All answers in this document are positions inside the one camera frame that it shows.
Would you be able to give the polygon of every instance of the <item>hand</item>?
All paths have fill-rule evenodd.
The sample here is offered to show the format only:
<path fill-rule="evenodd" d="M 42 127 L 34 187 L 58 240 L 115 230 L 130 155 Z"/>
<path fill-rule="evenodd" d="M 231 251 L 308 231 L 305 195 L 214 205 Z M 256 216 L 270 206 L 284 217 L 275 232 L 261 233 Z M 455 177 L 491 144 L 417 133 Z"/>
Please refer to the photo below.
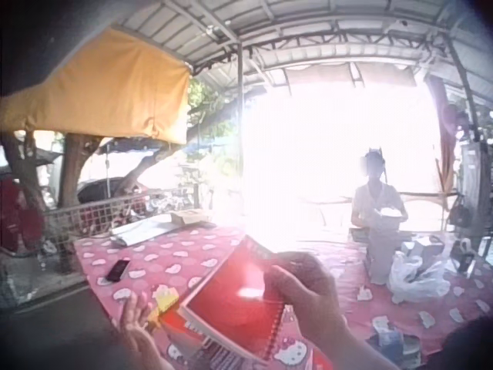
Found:
<path fill-rule="evenodd" d="M 173 369 L 168 362 L 161 358 L 153 337 L 145 329 L 150 311 L 151 306 L 147 301 L 146 294 L 142 293 L 137 297 L 132 292 L 123 306 L 119 329 L 127 346 L 143 369 Z"/>
<path fill-rule="evenodd" d="M 267 272 L 266 283 L 272 284 L 293 305 L 301 334 L 319 348 L 335 350 L 347 328 L 334 278 L 318 259 L 307 253 L 278 254 L 276 265 Z"/>

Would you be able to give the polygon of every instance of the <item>person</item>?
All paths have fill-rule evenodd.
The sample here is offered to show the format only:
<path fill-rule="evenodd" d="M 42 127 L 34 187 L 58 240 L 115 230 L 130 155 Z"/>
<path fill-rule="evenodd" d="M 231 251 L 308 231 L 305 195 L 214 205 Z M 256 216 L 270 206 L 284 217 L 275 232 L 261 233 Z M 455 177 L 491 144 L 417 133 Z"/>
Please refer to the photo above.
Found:
<path fill-rule="evenodd" d="M 312 341 L 336 369 L 395 370 L 395 365 L 356 339 L 339 309 L 334 278 L 306 253 L 278 254 L 277 265 L 266 274 L 266 284 L 278 289 L 293 305 L 301 334 Z M 145 329 L 146 297 L 132 294 L 124 305 L 120 330 L 144 370 L 171 370 Z"/>
<path fill-rule="evenodd" d="M 398 369 L 350 332 L 340 311 L 334 277 L 315 256 L 304 252 L 277 254 L 276 265 L 265 280 L 293 306 L 301 334 L 332 361 L 336 370 Z M 144 294 L 132 294 L 123 308 L 120 330 L 142 370 L 173 370 L 145 329 L 149 309 Z M 471 321 L 448 336 L 443 351 L 431 358 L 427 368 L 491 370 L 492 331 L 492 317 Z"/>
<path fill-rule="evenodd" d="M 380 178 L 385 171 L 385 160 L 379 150 L 371 150 L 364 156 L 368 182 L 356 189 L 353 198 L 351 223 L 356 227 L 375 227 L 382 208 L 394 208 L 401 212 L 400 222 L 408 219 L 404 202 L 391 185 Z"/>
<path fill-rule="evenodd" d="M 146 330 L 147 318 L 151 312 L 147 296 L 132 292 L 123 305 L 118 329 L 123 341 L 141 370 L 173 370 L 173 366 L 161 357 L 151 334 Z"/>

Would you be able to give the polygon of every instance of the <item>tree trunk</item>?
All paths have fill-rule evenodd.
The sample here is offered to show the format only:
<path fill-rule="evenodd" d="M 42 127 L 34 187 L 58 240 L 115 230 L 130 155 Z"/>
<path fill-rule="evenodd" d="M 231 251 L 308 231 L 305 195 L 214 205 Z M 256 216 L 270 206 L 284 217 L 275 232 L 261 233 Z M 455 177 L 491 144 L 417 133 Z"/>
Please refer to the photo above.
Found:
<path fill-rule="evenodd" d="M 87 159 L 98 149 L 102 136 L 68 133 L 65 136 L 58 207 L 79 204 L 77 184 Z"/>
<path fill-rule="evenodd" d="M 264 89 L 255 89 L 249 91 L 245 94 L 245 100 L 251 99 L 254 96 L 258 96 L 265 93 Z M 232 116 L 236 114 L 237 100 L 233 100 L 223 106 L 221 110 L 218 110 L 214 113 L 207 115 L 200 124 L 200 130 L 203 132 L 210 127 L 213 127 L 217 123 L 221 123 L 227 119 L 230 119 Z M 150 167 L 154 166 L 161 160 L 172 156 L 176 151 L 185 148 L 188 144 L 190 144 L 194 139 L 197 138 L 199 134 L 199 125 L 195 125 L 190 127 L 186 131 L 186 144 L 184 145 L 176 145 L 165 143 L 163 148 L 156 151 L 152 156 L 144 157 L 136 168 L 131 170 L 125 177 L 123 177 L 122 181 L 119 183 L 116 188 L 116 192 L 114 197 L 119 197 L 129 193 L 131 189 L 134 187 L 137 179 L 139 179 L 140 175 L 142 175 L 146 170 Z"/>
<path fill-rule="evenodd" d="M 25 201 L 29 208 L 38 209 L 41 212 L 46 209 L 41 187 L 36 171 L 36 145 L 33 132 L 27 132 L 24 139 L 24 159 L 19 149 L 19 140 L 14 133 L 2 133 L 0 135 L 5 152 L 5 158 L 15 178 L 21 184 Z"/>

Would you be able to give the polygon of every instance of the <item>white shirt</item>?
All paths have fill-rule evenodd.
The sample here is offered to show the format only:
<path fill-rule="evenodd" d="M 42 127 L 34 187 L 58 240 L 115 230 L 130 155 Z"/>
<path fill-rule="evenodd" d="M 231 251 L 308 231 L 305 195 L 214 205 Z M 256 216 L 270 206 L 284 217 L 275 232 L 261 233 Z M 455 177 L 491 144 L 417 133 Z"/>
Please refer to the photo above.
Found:
<path fill-rule="evenodd" d="M 356 189 L 353 198 L 353 212 L 358 212 L 362 220 L 371 221 L 374 210 L 380 210 L 385 207 L 402 209 L 401 195 L 395 190 L 395 187 L 382 183 L 377 199 L 371 196 L 368 184 Z"/>

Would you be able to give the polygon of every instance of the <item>red notebook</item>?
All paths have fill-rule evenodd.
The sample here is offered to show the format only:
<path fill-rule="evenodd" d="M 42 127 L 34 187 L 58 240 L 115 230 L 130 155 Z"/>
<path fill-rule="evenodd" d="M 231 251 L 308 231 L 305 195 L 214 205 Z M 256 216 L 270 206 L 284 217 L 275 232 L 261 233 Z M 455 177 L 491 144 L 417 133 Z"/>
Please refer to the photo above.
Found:
<path fill-rule="evenodd" d="M 271 253 L 245 237 L 231 255 L 204 278 L 178 312 L 202 333 L 245 358 L 268 360 L 284 302 L 266 292 L 263 275 Z"/>

